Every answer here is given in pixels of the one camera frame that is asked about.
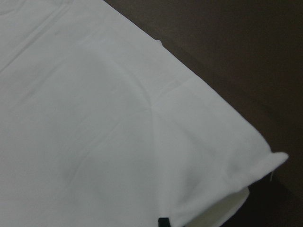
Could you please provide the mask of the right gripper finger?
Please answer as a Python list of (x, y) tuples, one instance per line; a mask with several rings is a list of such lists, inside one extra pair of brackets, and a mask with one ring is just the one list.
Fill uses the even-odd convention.
[(158, 219), (158, 227), (170, 227), (169, 218), (159, 218)]

